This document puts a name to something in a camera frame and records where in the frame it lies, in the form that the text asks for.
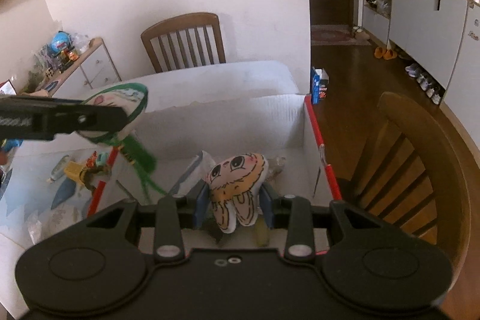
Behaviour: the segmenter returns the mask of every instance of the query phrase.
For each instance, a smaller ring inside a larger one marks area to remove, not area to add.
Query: cardboard box
[[[313,205],[327,206],[332,193],[325,174],[323,143],[311,108],[310,97],[275,95],[262,98],[194,103],[185,107],[146,113],[135,133],[158,158],[152,178],[168,191],[199,151],[207,151],[216,162],[245,152],[260,152],[267,158],[286,157],[284,170],[275,179],[280,195],[305,197]],[[124,199],[118,179],[140,202],[145,202],[133,168],[119,155],[98,209]],[[155,202],[160,195],[150,192]],[[204,231],[182,231],[185,249],[216,247]],[[270,247],[283,252],[286,231],[271,232]],[[316,250],[328,248],[325,230],[315,230]],[[238,226],[225,247],[256,247],[253,227]],[[153,229],[144,229],[139,248],[151,253]]]
[[[321,100],[325,99],[328,88],[328,74],[323,68],[315,69],[311,68],[311,103],[317,104]]]

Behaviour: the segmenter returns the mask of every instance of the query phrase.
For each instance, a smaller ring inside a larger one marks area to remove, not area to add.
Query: doormat
[[[312,25],[310,32],[311,45],[370,45],[352,36],[348,25]]]

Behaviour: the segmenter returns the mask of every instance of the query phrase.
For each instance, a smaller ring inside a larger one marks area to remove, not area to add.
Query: wooden floor
[[[311,62],[325,68],[330,82],[327,97],[314,106],[335,175],[350,179],[372,125],[379,120],[376,104],[384,91],[404,94],[434,116],[455,148],[469,187],[472,226],[469,252],[459,279],[448,293],[443,310],[454,320],[480,319],[480,169],[462,138],[409,78],[403,60],[378,60],[373,46],[313,46]]]

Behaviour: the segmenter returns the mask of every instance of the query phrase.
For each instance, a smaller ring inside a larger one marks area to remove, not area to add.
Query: orange slipper
[[[383,58],[385,60],[392,60],[392,59],[396,58],[397,56],[398,56],[398,53],[395,52],[392,49],[386,50],[385,53],[383,54]]]
[[[387,51],[387,50],[386,50],[385,48],[381,48],[381,47],[378,46],[378,47],[375,49],[375,53],[374,53],[373,55],[374,55],[377,59],[381,59],[381,58],[385,55],[386,51]]]

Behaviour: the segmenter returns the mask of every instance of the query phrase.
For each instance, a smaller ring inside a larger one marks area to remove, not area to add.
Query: plush toy with eyes
[[[224,160],[207,175],[210,200],[217,224],[230,234],[237,227],[252,226],[258,217],[258,192],[267,176],[267,159],[259,153],[246,153]]]

